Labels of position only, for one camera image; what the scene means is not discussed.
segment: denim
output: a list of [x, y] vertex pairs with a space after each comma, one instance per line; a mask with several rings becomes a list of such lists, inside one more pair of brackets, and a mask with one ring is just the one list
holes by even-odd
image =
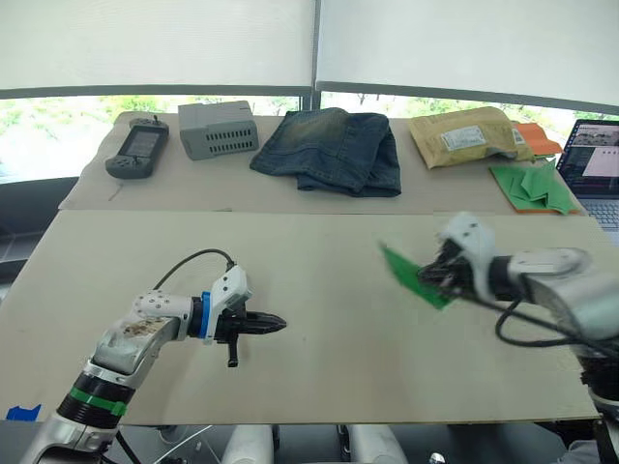
[[297, 189], [351, 196], [401, 193], [396, 140], [382, 114], [343, 109], [289, 111], [250, 168], [297, 176]]

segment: table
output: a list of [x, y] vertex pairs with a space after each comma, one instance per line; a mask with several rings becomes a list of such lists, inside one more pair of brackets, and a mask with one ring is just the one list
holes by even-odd
[[[391, 278], [378, 243], [427, 263], [447, 218], [62, 211], [0, 310], [0, 410], [42, 403], [44, 419], [136, 294], [180, 258], [220, 247], [250, 276], [248, 309], [276, 313], [288, 327], [241, 335], [235, 369], [226, 367], [224, 346], [169, 343], [125, 423], [594, 416], [568, 348], [505, 345], [493, 334], [496, 314], [463, 302], [437, 311]], [[617, 273], [619, 250], [589, 217], [496, 215], [483, 221], [495, 229], [505, 253], [583, 247], [601, 268]], [[199, 295], [222, 267], [219, 257], [192, 262], [164, 290]], [[518, 321], [507, 330], [516, 337], [548, 337]]]
[[[148, 113], [126, 112], [118, 117], [61, 209], [374, 215], [461, 210], [515, 213], [488, 171], [491, 165], [509, 161], [484, 159], [428, 170], [405, 119], [390, 121], [401, 171], [402, 194], [396, 198], [352, 198], [321, 190], [298, 191], [293, 177], [266, 176], [250, 170], [250, 160], [256, 152], [193, 161], [181, 144], [176, 114], [161, 115], [170, 126], [170, 137], [153, 176], [131, 181], [112, 178], [105, 172], [105, 160], [116, 155], [127, 137], [130, 119], [147, 116]], [[275, 116], [255, 118], [261, 144], [280, 120]]]

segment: laptop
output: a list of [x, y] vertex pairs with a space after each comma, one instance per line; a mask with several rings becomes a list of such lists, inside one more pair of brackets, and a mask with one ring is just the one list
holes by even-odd
[[577, 120], [557, 169], [589, 215], [619, 237], [619, 121]]

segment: gray electronic device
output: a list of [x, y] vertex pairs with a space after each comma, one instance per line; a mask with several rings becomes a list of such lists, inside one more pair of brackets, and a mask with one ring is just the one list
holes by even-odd
[[258, 149], [258, 131], [247, 101], [182, 104], [181, 141], [192, 160]]

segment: green paper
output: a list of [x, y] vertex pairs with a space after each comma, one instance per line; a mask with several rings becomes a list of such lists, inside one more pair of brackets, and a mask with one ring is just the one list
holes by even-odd
[[568, 214], [576, 206], [555, 178], [552, 163], [542, 167], [494, 166], [494, 179], [517, 210], [554, 210]]
[[451, 298], [444, 297], [435, 288], [430, 285], [424, 285], [419, 281], [417, 272], [421, 269], [420, 266], [408, 261], [384, 245], [381, 246], [381, 249], [383, 250], [389, 270], [400, 285], [420, 296], [436, 309], [442, 309], [451, 302]]

